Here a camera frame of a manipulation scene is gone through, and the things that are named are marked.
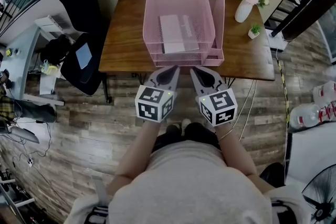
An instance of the plaid shirt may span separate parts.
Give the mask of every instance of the plaid shirt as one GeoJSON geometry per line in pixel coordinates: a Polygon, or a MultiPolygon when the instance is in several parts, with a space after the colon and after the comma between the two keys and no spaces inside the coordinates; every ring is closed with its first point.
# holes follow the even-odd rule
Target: plaid shirt
{"type": "Polygon", "coordinates": [[[0,86],[0,116],[8,123],[12,123],[15,118],[14,100],[6,96],[6,90],[0,86]]]}

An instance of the gray wood plank floor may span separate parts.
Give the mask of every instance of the gray wood plank floor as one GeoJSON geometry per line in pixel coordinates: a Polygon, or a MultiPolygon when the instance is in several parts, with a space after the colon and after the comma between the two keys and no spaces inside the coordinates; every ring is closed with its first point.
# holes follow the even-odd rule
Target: gray wood plank floor
{"type": "MultiPolygon", "coordinates": [[[[258,82],[253,108],[242,139],[259,172],[273,162],[282,163],[285,154],[285,103],[275,54],[273,57],[276,80],[258,82]]],[[[292,41],[285,52],[278,54],[278,58],[285,74],[290,108],[311,102],[311,90],[314,86],[336,79],[336,68],[330,65],[316,24],[292,41]]],[[[69,205],[78,197],[95,193],[92,175],[101,176],[106,184],[113,178],[120,158],[141,126],[134,108],[138,80],[130,76],[116,76],[110,77],[108,83],[113,96],[111,104],[104,102],[102,86],[94,96],[89,97],[67,81],[58,80],[56,97],[64,100],[65,106],[57,107],[57,122],[50,125],[50,150],[44,158],[37,154],[32,155],[36,169],[69,205]]],[[[232,86],[239,109],[251,83],[251,80],[237,79],[232,86]]],[[[38,92],[38,78],[29,77],[27,88],[31,93],[38,92]]],[[[204,122],[194,102],[195,93],[189,76],[180,77],[178,92],[176,107],[162,125],[161,132],[164,132],[168,124],[183,118],[204,122]]],[[[252,93],[253,90],[236,125],[238,134],[247,118],[252,93]]],[[[39,145],[27,142],[27,151],[39,150],[43,153],[49,141],[45,124],[27,120],[26,123],[20,123],[20,127],[33,130],[40,139],[39,145]]],[[[63,223],[70,208],[36,170],[28,170],[24,156],[20,162],[14,157],[25,152],[23,146],[0,137],[0,149],[1,162],[36,198],[40,207],[46,208],[51,217],[63,223]]]]}

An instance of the black fan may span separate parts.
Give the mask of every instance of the black fan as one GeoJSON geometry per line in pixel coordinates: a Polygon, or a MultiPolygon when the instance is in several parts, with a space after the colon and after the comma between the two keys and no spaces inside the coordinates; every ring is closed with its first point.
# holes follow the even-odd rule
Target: black fan
{"type": "Polygon", "coordinates": [[[311,224],[336,224],[336,164],[314,177],[302,194],[312,208],[311,224]]]}

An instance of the white vase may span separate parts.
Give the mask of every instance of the white vase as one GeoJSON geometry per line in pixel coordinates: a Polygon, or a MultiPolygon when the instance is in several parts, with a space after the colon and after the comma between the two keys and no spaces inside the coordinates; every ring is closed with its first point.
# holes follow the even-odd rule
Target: white vase
{"type": "Polygon", "coordinates": [[[252,10],[252,7],[253,5],[248,4],[245,0],[242,0],[235,14],[236,21],[239,23],[245,21],[252,10]]]}
{"type": "Polygon", "coordinates": [[[248,36],[251,38],[251,39],[254,39],[256,38],[257,36],[259,36],[260,32],[258,32],[256,35],[252,33],[251,29],[250,31],[248,32],[248,36]]]}

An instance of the pink mesh basket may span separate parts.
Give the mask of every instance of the pink mesh basket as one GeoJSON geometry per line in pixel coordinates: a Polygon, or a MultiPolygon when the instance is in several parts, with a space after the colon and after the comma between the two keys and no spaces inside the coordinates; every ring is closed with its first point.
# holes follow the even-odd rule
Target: pink mesh basket
{"type": "Polygon", "coordinates": [[[223,29],[224,0],[146,0],[143,39],[157,67],[220,65],[223,29]]]}

